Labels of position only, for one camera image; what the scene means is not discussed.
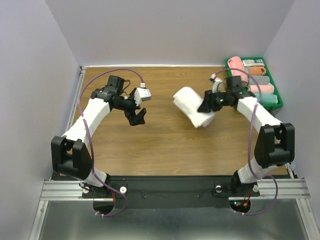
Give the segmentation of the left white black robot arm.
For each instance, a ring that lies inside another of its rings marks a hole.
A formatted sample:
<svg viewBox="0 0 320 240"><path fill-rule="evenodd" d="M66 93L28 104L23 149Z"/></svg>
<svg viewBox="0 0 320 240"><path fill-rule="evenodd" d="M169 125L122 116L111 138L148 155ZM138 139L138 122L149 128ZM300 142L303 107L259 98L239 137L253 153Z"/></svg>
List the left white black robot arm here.
<svg viewBox="0 0 320 240"><path fill-rule="evenodd" d="M147 110L141 108L141 103L151 99L144 82L123 96L125 82L121 77L110 75L104 87L91 93L85 109L79 109L80 116L75 123L62 136L55 136L50 144L53 171L94 187L100 197L116 190L111 186L110 175L95 167L93 134L112 110L123 111L130 126L145 124Z"/></svg>

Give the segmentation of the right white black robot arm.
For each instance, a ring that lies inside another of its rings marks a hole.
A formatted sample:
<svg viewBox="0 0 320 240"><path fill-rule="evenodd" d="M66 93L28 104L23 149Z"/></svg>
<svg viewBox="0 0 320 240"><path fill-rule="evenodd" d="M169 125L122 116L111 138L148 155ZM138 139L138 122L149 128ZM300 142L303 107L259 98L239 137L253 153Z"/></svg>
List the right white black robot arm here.
<svg viewBox="0 0 320 240"><path fill-rule="evenodd" d="M250 121L250 130L257 131L254 153L248 154L248 163L233 174L230 182L231 192L242 195L248 190L248 184L294 160L295 128L270 114L254 93L244 89L240 76L229 76L225 80L226 90L220 91L223 81L215 74L210 77L212 89L205 91L197 111L215 113L222 107L234 107Z"/></svg>

